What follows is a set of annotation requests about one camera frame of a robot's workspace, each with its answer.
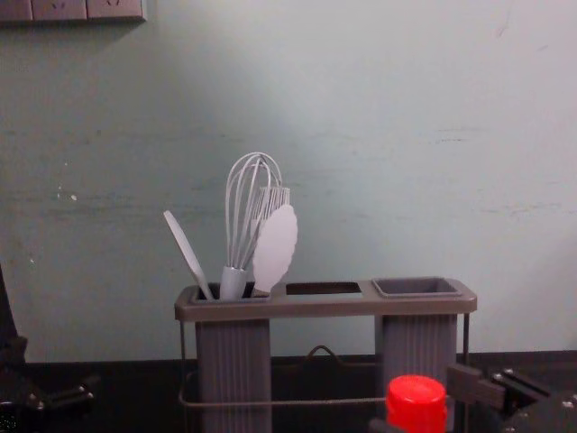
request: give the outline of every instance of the utensil holder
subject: utensil holder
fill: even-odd
[[[216,295],[218,285],[211,284]],[[468,352],[468,317],[477,297],[456,280],[441,278],[306,282],[279,285],[268,298],[208,301],[197,287],[185,288],[175,304],[180,322],[183,387],[186,382],[185,325],[196,323],[200,402],[204,433],[270,433],[271,408],[377,404],[382,408],[392,377],[420,373],[446,384],[456,361],[457,315],[466,317],[463,351]],[[374,316],[379,374],[377,397],[331,401],[270,400],[271,318]],[[448,429],[453,428],[451,411]]]

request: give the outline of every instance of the table surface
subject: table surface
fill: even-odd
[[[326,357],[315,357],[308,366],[310,377],[323,389],[333,389],[335,372]],[[369,356],[345,357],[347,361],[371,361]],[[274,358],[273,365],[286,365],[295,362],[295,358]],[[472,363],[484,369],[512,367],[521,373],[546,383],[557,390],[577,390],[577,351],[550,352],[534,354],[478,354],[472,355]],[[183,411],[177,403],[180,381],[180,363],[178,361],[125,362],[125,363],[87,363],[87,364],[29,364],[26,374],[45,391],[57,391],[78,383],[78,380],[92,373],[102,377],[102,390],[95,409],[85,419],[73,420],[66,424],[53,425],[47,433],[115,433],[115,432],[184,432]],[[273,375],[273,394],[280,388],[294,384],[294,377]],[[302,392],[308,385],[298,384],[296,391]],[[351,377],[342,383],[342,389],[353,394],[374,392],[374,376],[367,369],[352,372]],[[304,410],[298,415],[280,414],[275,430],[282,431],[283,422],[292,423],[287,431],[296,433],[315,433],[329,431],[323,428],[327,417],[335,417],[334,423],[346,428],[354,416],[354,408],[333,409],[330,414],[324,410]],[[471,433],[491,433],[479,413],[472,410]]]

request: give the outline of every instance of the wall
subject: wall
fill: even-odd
[[[33,361],[176,358],[224,259],[224,180],[272,154],[288,278],[451,276],[472,350],[577,349],[577,4],[170,0],[139,26],[0,33],[0,254]],[[283,320],[275,355],[373,350],[369,318]]]

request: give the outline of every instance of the whisk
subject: whisk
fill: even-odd
[[[288,204],[289,198],[290,190],[282,187],[279,165],[266,153],[248,153],[234,163],[228,173],[224,198],[227,250],[220,299],[243,296],[246,267],[261,224],[274,210]]]

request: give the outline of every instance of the white spatula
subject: white spatula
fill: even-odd
[[[283,205],[264,223],[252,257],[253,296],[268,296],[289,270],[297,245],[298,226],[295,209]]]
[[[187,236],[184,234],[184,231],[182,230],[179,222],[169,210],[165,211],[163,215],[166,219],[166,222],[169,223],[170,231],[172,232],[172,235],[179,245],[180,251],[184,256],[184,260],[186,260],[188,263],[188,268],[190,268],[192,276],[195,278],[197,284],[200,286],[200,289],[205,294],[205,298],[214,299],[210,289],[208,288],[208,284],[206,283],[205,273],[202,272],[202,268],[200,267],[197,256],[192,250],[192,246],[190,246]]]

